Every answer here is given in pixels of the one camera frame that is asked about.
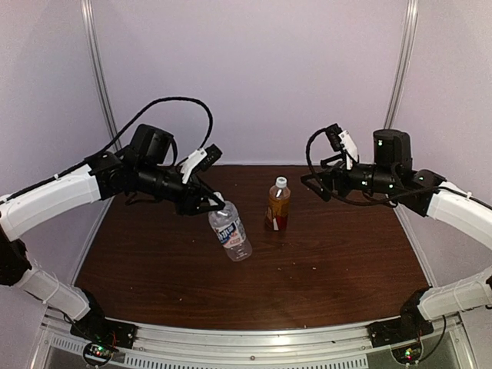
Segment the clear water bottle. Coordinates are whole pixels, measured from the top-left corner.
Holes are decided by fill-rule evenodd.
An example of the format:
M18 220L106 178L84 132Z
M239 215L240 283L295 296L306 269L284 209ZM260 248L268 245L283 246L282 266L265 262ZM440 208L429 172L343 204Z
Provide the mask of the clear water bottle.
M221 210L208 213L208 222L227 256L234 262L243 261L252 255L251 242L235 205L224 203Z

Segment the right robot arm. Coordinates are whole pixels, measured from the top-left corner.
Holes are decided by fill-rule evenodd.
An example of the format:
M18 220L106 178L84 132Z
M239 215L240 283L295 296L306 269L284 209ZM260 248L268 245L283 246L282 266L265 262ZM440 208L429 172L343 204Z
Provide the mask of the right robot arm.
M486 248L491 246L491 206L430 170L412 168L411 137L394 129L373 133L374 161L360 162L349 133L333 124L308 139L309 174L301 182L324 201L332 198L358 207L399 204L423 218L457 229ZM402 307L394 333L412 338L440 316L491 306L491 269L443 287L420 291Z

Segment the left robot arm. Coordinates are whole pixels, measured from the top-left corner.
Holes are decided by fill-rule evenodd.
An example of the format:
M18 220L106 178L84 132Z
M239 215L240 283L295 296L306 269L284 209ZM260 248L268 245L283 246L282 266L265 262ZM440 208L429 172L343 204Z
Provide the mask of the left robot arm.
M198 176L222 155L216 145L193 151L178 165L163 164L175 150L172 134L150 125L139 125L131 142L120 151L102 151L87 157L65 174L53 177L1 198L1 283L16 286L42 303L56 308L93 341L111 333L110 324L95 311L95 303L80 289L63 284L55 276L33 266L23 234L82 205L125 194L128 204L146 194L149 202L170 201L181 215L221 210L224 202Z

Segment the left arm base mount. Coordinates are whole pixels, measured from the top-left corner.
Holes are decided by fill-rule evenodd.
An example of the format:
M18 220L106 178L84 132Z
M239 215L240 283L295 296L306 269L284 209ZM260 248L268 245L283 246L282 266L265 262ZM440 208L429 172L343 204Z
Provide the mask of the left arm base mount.
M84 289L82 292L88 299L89 312L81 319L73 321L70 333L105 346L133 348L136 326L106 318L95 297Z

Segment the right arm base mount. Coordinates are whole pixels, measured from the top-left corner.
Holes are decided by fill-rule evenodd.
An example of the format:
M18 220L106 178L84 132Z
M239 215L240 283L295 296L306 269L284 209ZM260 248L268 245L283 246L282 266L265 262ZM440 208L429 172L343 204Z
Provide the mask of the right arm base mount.
M424 292L428 290L429 288L422 288L415 291L402 305L398 317L375 321L367 326L372 347L417 340L422 335L434 332L432 323L422 317L417 307Z

